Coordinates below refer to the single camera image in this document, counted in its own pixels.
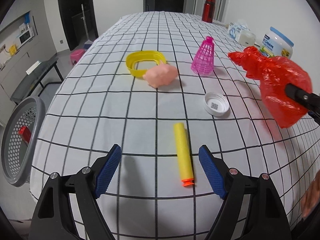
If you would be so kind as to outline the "person's hand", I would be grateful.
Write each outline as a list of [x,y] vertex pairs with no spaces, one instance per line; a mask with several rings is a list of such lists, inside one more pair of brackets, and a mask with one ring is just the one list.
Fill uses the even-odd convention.
[[304,196],[301,200],[301,210],[302,210],[302,218],[305,219],[312,213],[313,209],[319,203],[319,195],[320,195],[320,171],[316,173],[314,180],[311,182],[309,188],[304,193]]

